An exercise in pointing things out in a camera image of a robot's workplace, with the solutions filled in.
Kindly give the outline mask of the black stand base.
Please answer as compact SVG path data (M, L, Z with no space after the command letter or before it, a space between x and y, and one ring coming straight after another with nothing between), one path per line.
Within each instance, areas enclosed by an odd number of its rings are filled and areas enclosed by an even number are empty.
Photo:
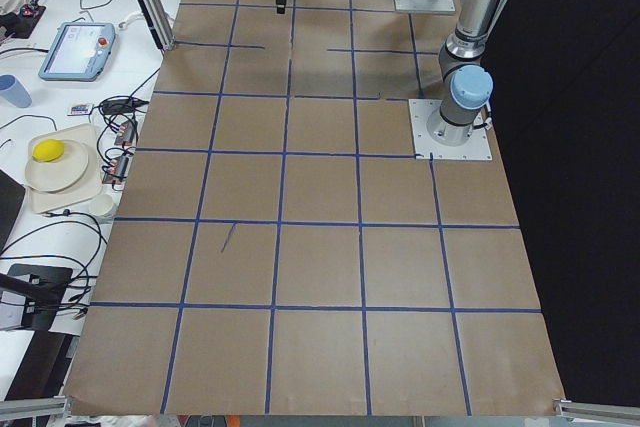
M1 293L10 293L9 303L18 304L18 319L2 330L48 331L57 315L73 270L66 267L13 264L1 275Z

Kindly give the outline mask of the near teach pendant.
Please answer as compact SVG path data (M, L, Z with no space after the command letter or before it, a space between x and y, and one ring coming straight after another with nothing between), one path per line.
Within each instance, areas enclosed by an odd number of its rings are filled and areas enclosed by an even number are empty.
M111 23L65 22L38 76L47 81L94 81L103 71L115 39Z

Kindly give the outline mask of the small colourful card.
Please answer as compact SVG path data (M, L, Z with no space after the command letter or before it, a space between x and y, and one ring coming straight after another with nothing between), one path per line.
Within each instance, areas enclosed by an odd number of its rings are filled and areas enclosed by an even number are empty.
M92 103L79 103L72 105L68 110L68 116L88 116L94 109Z

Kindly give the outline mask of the brown paper table cover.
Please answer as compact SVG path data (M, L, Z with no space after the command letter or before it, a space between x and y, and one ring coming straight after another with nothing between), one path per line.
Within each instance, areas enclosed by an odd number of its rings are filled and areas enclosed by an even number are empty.
M181 0L65 387L77 415L548 415L498 151L417 155L455 16Z

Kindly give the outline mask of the light blue cup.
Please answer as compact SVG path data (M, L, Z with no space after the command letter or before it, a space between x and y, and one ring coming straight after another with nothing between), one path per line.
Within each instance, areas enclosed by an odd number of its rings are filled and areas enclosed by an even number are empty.
M18 108L27 108L32 104L29 92L13 75L0 76L0 94L3 99Z

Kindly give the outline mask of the yellow lemon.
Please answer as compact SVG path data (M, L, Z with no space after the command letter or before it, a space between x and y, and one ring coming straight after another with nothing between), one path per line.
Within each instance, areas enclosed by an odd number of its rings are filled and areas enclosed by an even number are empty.
M34 146L32 158L37 162L53 162L59 159L65 152L63 141L46 139Z

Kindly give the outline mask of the white paper cup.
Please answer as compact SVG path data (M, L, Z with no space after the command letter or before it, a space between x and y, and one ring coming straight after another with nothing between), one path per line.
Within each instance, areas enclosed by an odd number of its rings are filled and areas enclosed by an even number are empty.
M111 195L100 194L90 201L88 211L99 222L106 222L114 218L117 207L118 204Z

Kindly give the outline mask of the beige plate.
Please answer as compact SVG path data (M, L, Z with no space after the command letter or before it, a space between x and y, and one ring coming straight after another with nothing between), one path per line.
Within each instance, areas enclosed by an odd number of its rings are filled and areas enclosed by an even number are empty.
M68 188L85 173L89 164L88 149L83 143L63 140L64 154L53 162L30 159L25 167L27 184L41 192L56 192Z

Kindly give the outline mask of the beige tray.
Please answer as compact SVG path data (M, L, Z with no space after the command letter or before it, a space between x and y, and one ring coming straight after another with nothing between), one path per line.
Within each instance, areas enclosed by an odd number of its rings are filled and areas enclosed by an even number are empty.
M50 162L34 160L34 148L48 139L64 143L63 155ZM85 123L37 136L29 142L24 175L28 185L28 201L35 213L68 207L101 192L96 141L96 128Z

